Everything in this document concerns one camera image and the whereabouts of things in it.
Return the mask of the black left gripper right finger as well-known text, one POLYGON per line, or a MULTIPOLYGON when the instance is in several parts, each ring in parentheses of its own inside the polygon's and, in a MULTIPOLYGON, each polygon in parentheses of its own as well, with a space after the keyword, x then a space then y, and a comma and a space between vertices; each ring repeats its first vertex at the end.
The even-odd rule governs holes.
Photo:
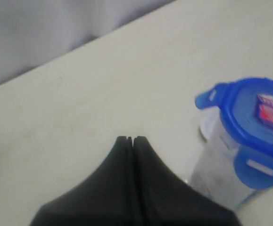
POLYGON ((148 226, 239 226, 236 214, 193 190, 159 158, 146 137, 133 144, 139 200, 148 226))

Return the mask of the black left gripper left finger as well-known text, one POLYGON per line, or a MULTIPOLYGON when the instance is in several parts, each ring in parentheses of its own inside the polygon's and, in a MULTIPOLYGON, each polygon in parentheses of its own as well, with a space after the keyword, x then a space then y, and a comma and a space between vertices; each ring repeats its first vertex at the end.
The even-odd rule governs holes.
POLYGON ((118 137, 83 182, 42 205, 33 226, 146 226, 131 137, 118 137))

